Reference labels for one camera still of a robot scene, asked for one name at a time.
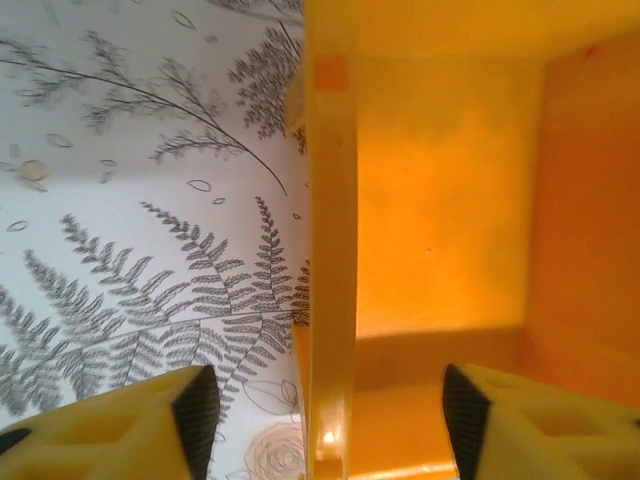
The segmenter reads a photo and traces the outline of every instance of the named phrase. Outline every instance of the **botanical illustration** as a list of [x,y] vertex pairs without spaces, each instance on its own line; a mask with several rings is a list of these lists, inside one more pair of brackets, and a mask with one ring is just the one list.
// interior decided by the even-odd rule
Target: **botanical illustration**
[[271,415],[293,415],[298,413],[298,389],[287,379],[281,382],[252,380],[242,384],[244,393],[251,403]]
[[[36,318],[0,285],[0,321],[14,339],[0,346],[0,405],[13,416],[28,406],[45,411],[61,403],[64,384],[80,400],[209,363],[221,390],[222,422],[241,390],[250,398],[269,395],[252,379],[291,348],[291,324],[303,308],[296,306],[297,289],[304,287],[288,274],[269,207],[259,197],[256,204],[263,235],[252,266],[227,255],[227,239],[141,204],[174,238],[187,281],[174,280],[176,272],[159,268],[152,256],[92,236],[74,216],[64,216],[61,234],[101,291],[49,266],[36,251],[24,252],[24,266],[57,318]],[[283,381],[279,388],[272,404],[281,400],[278,412],[290,413],[295,387]]]
[[244,456],[246,469],[227,480],[298,480],[305,473],[300,424],[276,423],[258,434]]
[[99,84],[101,100],[85,105],[87,126],[95,133],[106,132],[123,114],[132,117],[166,117],[195,120],[199,131],[181,129],[177,135],[160,135],[160,143],[149,155],[161,162],[166,156],[183,157],[189,151],[212,151],[228,160],[248,155],[258,162],[286,190],[271,167],[249,147],[232,136],[221,123],[226,105],[207,78],[174,58],[165,57],[151,78],[137,78],[131,71],[127,51],[95,31],[82,38],[95,68],[76,69],[68,60],[52,61],[49,50],[11,35],[0,35],[0,64],[9,75],[23,75],[27,86],[17,91],[25,107],[55,108],[70,93],[84,94],[88,84]]
[[[245,111],[245,125],[256,128],[261,139],[285,134],[285,93],[301,56],[302,45],[279,22],[278,27],[267,27],[262,43],[229,72],[231,82],[240,85],[236,103]],[[304,134],[296,135],[296,140],[300,153],[305,153]]]
[[207,0],[219,8],[269,22],[302,26],[304,0]]

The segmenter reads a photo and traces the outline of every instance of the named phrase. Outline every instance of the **plastic toy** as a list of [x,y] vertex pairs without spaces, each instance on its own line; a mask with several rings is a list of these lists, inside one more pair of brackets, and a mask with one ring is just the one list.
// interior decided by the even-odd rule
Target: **plastic toy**
[[461,480],[640,478],[640,409],[450,365],[443,409]]
[[308,477],[456,476],[451,362],[640,407],[640,3],[305,8]]
[[213,367],[187,367],[0,432],[2,480],[204,480],[218,424]]

